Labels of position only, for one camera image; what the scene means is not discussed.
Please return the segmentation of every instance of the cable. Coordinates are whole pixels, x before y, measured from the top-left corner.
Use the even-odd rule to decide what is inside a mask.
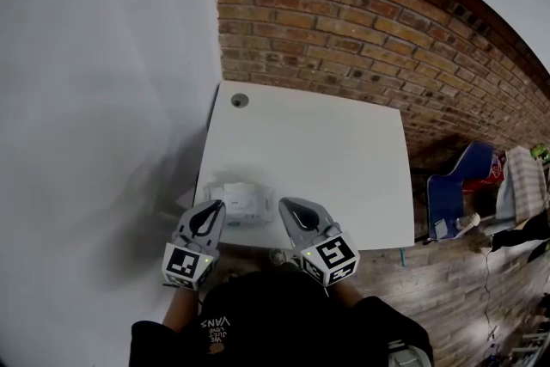
[[[485,263],[486,263],[486,269],[487,269],[487,275],[486,275],[486,278],[485,278],[484,288],[485,288],[485,290],[488,294],[488,298],[487,298],[487,303],[485,305],[485,310],[483,311],[483,315],[487,319],[487,326],[489,327],[489,334],[487,335],[487,340],[489,340],[491,337],[493,339],[495,339],[494,329],[491,326],[491,320],[489,319],[489,315],[487,314],[487,310],[489,309],[489,302],[491,301],[491,292],[489,291],[489,288],[487,287],[487,283],[489,282],[489,274],[490,274],[490,271],[489,271],[489,254],[491,252],[492,251],[489,251],[487,254],[483,254],[484,257],[485,257]]]

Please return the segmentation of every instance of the towel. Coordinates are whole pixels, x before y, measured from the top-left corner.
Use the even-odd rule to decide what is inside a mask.
[[[548,207],[542,161],[533,159],[524,147],[516,147],[506,152],[506,164],[514,189],[516,223],[519,223]]]

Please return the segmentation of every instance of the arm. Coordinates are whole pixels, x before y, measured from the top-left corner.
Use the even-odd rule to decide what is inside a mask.
[[[172,298],[168,312],[162,324],[176,333],[189,324],[197,316],[199,295],[195,291],[179,288]]]
[[[347,308],[352,308],[361,300],[363,296],[349,280],[342,280],[327,288],[328,295]]]

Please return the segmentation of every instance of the person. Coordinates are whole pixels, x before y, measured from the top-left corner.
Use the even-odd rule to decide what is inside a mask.
[[[179,288],[162,324],[135,323],[130,366],[342,362],[388,366],[388,343],[425,352],[428,333],[377,297],[363,298],[347,279],[325,289],[272,252],[277,268],[251,272],[212,289],[198,315],[198,295]]]
[[[550,216],[548,211],[530,218],[522,229],[511,229],[498,232],[492,236],[492,251],[495,252],[501,247],[515,247],[533,240],[546,240],[550,238]]]

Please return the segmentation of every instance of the brick wall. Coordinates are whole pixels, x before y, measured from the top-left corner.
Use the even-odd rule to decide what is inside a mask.
[[[482,0],[217,0],[223,77],[400,109],[413,167],[550,144],[550,77]]]

